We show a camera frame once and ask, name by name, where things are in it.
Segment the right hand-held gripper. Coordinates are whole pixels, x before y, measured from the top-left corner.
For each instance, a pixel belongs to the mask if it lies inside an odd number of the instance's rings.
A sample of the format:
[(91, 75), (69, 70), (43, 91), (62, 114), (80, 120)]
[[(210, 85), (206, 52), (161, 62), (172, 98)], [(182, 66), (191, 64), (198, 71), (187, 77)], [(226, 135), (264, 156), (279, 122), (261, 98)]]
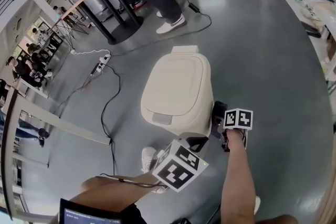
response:
[(231, 109), (225, 111), (225, 116), (222, 121), (222, 149), (229, 150), (227, 130), (237, 129), (241, 133), (241, 138), (244, 147), (247, 147), (248, 131), (253, 128), (253, 111), (246, 109)]

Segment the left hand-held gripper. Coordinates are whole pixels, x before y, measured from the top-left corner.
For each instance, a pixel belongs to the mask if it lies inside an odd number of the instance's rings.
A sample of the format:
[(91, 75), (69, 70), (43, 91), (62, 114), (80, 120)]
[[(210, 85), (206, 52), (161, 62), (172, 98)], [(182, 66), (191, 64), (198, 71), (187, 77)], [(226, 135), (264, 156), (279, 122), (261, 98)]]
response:
[(185, 132), (179, 139), (187, 140), (189, 149), (178, 140), (173, 140), (157, 160), (152, 174), (160, 182), (176, 192), (180, 192), (205, 169), (208, 163), (193, 152), (200, 152), (208, 141), (208, 137)]

